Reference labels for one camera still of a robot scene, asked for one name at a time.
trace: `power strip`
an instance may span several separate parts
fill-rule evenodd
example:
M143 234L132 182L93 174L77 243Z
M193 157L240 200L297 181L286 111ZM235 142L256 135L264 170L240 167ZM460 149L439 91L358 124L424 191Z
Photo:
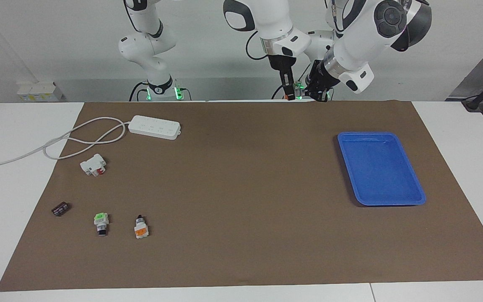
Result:
M175 140L180 135L180 123L170 120L149 118L136 115L128 125L128 130L135 134L153 136L155 138Z

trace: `orange label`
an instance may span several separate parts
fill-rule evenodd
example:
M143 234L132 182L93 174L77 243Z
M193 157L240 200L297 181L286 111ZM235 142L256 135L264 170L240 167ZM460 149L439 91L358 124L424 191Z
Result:
M146 228L138 229L135 231L136 236L143 236L146 234Z

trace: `orange and white connector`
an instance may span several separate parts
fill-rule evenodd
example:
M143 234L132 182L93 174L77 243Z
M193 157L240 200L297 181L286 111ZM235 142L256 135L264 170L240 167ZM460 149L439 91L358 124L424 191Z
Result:
M79 164L83 172L87 175L98 176L102 175L106 171L106 161L100 156L100 154L95 154L90 160L82 162Z
M135 221L134 231L137 239L148 237L148 226L146 225L143 216L138 216L137 220Z

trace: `small electronic component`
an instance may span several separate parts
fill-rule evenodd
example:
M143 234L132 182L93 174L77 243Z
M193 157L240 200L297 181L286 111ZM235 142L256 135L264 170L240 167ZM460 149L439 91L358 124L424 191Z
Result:
M90 160L82 162L79 166L81 166L83 172L87 175L93 175L95 177L104 174L106 171L106 161L100 154L95 154Z
M55 208L53 208L52 213L55 216L60 217L60 216L63 216L63 214L65 214L69 209L70 209L70 205L63 202L58 206L56 206Z
M137 239L148 237L148 226L146 225L143 216L139 215L136 219L134 231Z
M96 231L98 236L107 236L107 225L109 224L109 215L107 213L98 213L94 216L94 225L96 225Z

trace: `brown mat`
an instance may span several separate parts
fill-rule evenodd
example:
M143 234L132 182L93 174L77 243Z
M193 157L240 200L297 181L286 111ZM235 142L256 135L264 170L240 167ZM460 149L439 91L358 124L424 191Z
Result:
M483 226L411 103L88 103L78 123L134 115L180 121L182 135L127 134L58 162L0 291L483 280ZM397 134L427 203L357 203L343 131ZM79 169L95 153L98 178ZM61 201L73 208L56 218ZM142 240L139 214L153 229Z

